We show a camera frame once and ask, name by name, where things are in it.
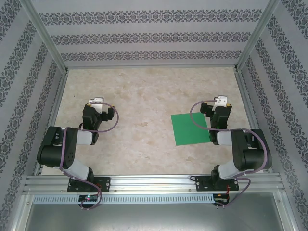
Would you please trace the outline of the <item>long aluminium mounting rail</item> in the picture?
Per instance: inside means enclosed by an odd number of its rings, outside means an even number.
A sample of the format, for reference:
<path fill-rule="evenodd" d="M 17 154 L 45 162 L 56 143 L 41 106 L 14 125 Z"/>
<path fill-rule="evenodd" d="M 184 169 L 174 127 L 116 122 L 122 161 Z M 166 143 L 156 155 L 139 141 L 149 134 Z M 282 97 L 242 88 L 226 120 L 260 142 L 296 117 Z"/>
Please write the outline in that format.
<path fill-rule="evenodd" d="M 251 174 L 247 177 L 251 180 L 247 193 L 285 192 L 279 174 Z M 198 193 L 196 183 L 188 175 L 113 175 L 110 178 L 110 194 Z M 68 183 L 69 178 L 64 175 L 28 176 L 22 194 L 68 194 Z"/>

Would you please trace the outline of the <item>grey sheet metal tray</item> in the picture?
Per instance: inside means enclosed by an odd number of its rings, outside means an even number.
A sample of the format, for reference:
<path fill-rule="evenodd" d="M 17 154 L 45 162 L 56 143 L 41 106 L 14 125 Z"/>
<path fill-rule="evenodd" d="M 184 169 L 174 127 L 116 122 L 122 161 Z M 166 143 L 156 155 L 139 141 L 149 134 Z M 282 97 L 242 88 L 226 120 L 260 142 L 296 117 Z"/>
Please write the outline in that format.
<path fill-rule="evenodd" d="M 212 204 L 34 204 L 26 231 L 284 231 L 270 193 L 248 193 L 227 208 Z"/>

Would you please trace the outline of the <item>aluminium frame post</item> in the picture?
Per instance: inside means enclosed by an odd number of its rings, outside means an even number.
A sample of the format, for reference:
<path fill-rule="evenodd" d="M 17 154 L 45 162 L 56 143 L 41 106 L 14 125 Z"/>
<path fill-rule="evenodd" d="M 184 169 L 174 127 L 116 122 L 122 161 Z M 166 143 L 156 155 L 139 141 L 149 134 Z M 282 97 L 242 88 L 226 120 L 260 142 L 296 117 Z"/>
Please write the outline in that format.
<path fill-rule="evenodd" d="M 31 20 L 32 24 L 36 28 L 37 32 L 39 33 L 42 41 L 45 43 L 47 49 L 49 50 L 52 58 L 56 62 L 57 66 L 60 68 L 62 73 L 67 71 L 67 67 L 63 58 L 61 57 L 60 52 L 58 51 L 56 45 L 54 44 L 51 35 L 49 34 L 46 26 L 44 25 L 39 13 L 35 9 L 31 0 L 19 0 L 22 7 L 26 11 L 29 19 Z"/>
<path fill-rule="evenodd" d="M 274 192 L 273 197 L 284 231 L 299 231 L 294 213 L 285 192 Z"/>
<path fill-rule="evenodd" d="M 243 49 L 239 60 L 237 64 L 235 65 L 235 71 L 239 71 L 243 68 L 246 60 L 248 59 L 249 55 L 251 54 L 255 44 L 257 43 L 259 37 L 261 36 L 263 30 L 266 27 L 266 24 L 268 23 L 269 19 L 273 15 L 275 9 L 277 8 L 277 5 L 279 4 L 280 0 L 269 0 L 267 6 L 265 7 L 262 15 L 260 16 L 260 19 L 252 32 L 245 48 Z"/>
<path fill-rule="evenodd" d="M 17 207 L 17 211 L 13 217 L 13 223 L 9 231 L 25 231 L 31 207 L 33 204 L 34 195 L 22 195 Z"/>

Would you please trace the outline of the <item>aluminium table side rail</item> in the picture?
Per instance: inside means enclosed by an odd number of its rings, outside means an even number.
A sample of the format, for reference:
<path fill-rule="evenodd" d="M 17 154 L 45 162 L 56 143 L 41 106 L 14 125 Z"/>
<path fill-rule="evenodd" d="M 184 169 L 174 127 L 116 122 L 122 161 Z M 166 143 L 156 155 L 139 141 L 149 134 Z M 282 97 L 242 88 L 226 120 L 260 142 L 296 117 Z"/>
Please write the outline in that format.
<path fill-rule="evenodd" d="M 55 99 L 54 99 L 54 104 L 53 104 L 52 111 L 51 111 L 50 116 L 49 116 L 49 121 L 46 125 L 45 132 L 47 132 L 47 129 L 50 126 L 55 125 L 68 75 L 69 75 L 69 70 L 67 69 L 66 72 L 64 73 L 63 77 L 62 77 L 61 82 L 59 83 L 57 94 L 56 94 Z"/>
<path fill-rule="evenodd" d="M 236 69 L 234 69 L 234 74 L 235 74 L 235 78 L 236 78 L 236 82 L 239 88 L 239 92 L 243 101 L 243 105 L 244 105 L 244 109 L 245 109 L 245 113 L 248 119 L 248 123 L 249 123 L 249 127 L 250 129 L 257 129 L 259 128 L 259 125 L 257 123 L 257 119 L 256 116 L 254 114 L 253 111 L 253 107 L 248 95 L 248 92 L 246 90 L 246 86 L 244 84 L 244 80 L 243 77 L 241 75 L 241 73 L 239 71 L 237 71 Z"/>

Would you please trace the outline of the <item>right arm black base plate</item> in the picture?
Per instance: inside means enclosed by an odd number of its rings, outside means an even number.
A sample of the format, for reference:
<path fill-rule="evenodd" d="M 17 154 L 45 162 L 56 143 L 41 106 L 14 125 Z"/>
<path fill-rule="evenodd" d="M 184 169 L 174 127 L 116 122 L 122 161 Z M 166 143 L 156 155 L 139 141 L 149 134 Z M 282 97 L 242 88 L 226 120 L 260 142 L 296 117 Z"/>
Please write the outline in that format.
<path fill-rule="evenodd" d="M 239 191 L 239 185 L 234 179 L 214 178 L 210 175 L 195 176 L 193 180 L 198 192 L 216 192 L 216 191 Z"/>

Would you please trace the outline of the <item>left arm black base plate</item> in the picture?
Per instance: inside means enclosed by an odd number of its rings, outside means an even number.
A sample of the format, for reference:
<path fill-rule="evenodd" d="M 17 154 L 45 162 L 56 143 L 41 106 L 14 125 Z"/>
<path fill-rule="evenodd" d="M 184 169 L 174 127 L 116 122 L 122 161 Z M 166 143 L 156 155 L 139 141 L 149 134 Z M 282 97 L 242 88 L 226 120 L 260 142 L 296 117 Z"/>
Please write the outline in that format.
<path fill-rule="evenodd" d="M 110 177 L 94 177 L 93 184 L 101 189 L 103 193 L 109 192 L 109 188 L 111 185 L 111 178 Z M 98 190 L 96 187 L 91 186 L 87 183 L 80 182 L 78 180 L 69 179 L 67 191 L 69 193 L 97 193 Z"/>

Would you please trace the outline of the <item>green paper sheet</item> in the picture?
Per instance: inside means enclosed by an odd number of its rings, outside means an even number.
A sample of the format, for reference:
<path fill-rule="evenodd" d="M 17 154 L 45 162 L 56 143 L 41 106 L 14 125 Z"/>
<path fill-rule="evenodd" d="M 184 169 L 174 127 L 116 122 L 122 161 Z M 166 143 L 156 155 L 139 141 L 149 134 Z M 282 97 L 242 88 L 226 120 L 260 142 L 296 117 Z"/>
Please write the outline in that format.
<path fill-rule="evenodd" d="M 211 143 L 209 131 L 197 127 L 189 113 L 171 115 L 171 121 L 177 146 Z"/>

